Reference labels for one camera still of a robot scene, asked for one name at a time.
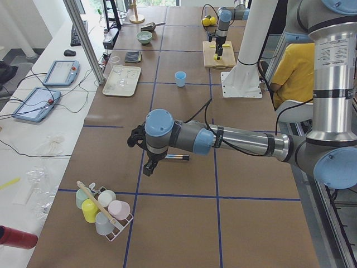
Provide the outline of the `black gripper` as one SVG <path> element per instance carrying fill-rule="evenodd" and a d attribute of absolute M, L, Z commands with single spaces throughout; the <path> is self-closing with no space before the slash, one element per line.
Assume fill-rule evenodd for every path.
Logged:
<path fill-rule="evenodd" d="M 219 52 L 219 58 L 222 57 L 223 44 L 225 44 L 225 37 L 224 36 L 217 36 L 216 37 L 215 58 L 218 58 L 218 52 Z"/>
<path fill-rule="evenodd" d="M 160 153 L 155 153 L 150 150 L 147 150 L 148 162 L 143 167 L 143 173 L 145 175 L 152 175 L 158 162 L 165 158 L 167 152 L 168 150 L 165 150 Z"/>

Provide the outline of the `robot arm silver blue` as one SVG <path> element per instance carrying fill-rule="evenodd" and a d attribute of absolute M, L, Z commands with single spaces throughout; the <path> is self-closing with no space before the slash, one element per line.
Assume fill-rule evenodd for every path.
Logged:
<path fill-rule="evenodd" d="M 226 42 L 231 21 L 247 20 L 250 9 L 246 8 L 245 1 L 235 0 L 233 7 L 218 9 L 218 28 L 215 30 L 215 53 L 219 60 L 223 55 L 223 45 Z"/>
<path fill-rule="evenodd" d="M 173 119 L 151 111 L 143 126 L 143 168 L 151 175 L 169 147 L 206 155 L 229 147 L 252 156 L 272 156 L 298 166 L 334 189 L 356 184 L 356 135 L 351 130 L 356 67 L 355 1 L 289 1 L 287 31 L 308 34 L 315 44 L 313 125 L 306 136 L 271 135 Z"/>

